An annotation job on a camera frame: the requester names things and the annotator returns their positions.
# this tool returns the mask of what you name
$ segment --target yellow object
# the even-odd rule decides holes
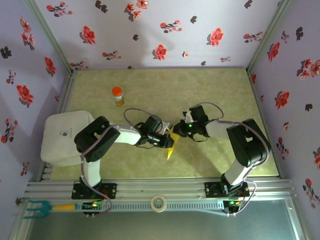
[[[54,211],[74,210],[76,209],[76,207],[77,207],[76,203],[70,203],[70,204],[52,206],[52,210]]]
[[[179,140],[179,138],[180,138],[180,136],[179,136],[178,134],[172,132],[173,129],[174,129],[174,128],[171,128],[171,130],[170,130],[170,137],[173,139],[173,146],[170,147],[170,148],[168,148],[168,157],[167,157],[168,160],[169,160],[172,152],[174,151],[175,146],[176,146],[176,144],[177,144],[177,142],[178,142],[178,140]]]

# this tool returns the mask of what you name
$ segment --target purple wall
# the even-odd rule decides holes
[[[8,239],[67,71],[22,0],[1,4],[0,23],[0,238]]]
[[[252,71],[275,154],[295,185],[311,239],[320,239],[319,12],[319,0],[294,1]]]

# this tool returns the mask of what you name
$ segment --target floral wallpaper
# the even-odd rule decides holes
[[[320,239],[319,11],[318,0],[291,3],[251,71],[276,160],[295,185],[310,239]]]
[[[280,0],[34,2],[72,68],[137,69],[246,68]]]
[[[57,112],[68,74],[24,1],[1,6],[0,238],[8,239],[27,183],[39,172],[45,121]]]

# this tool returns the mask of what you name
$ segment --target yellow handle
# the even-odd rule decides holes
[[[70,203],[70,204],[63,204],[63,205],[57,205],[57,206],[53,206],[52,210],[56,211],[63,211],[63,210],[74,210],[77,208],[77,204],[76,203]]]

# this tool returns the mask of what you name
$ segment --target orange bottle cap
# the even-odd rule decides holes
[[[122,89],[121,89],[121,87],[115,86],[114,88],[112,88],[112,94],[113,94],[115,97],[121,96],[121,94],[122,94]]]

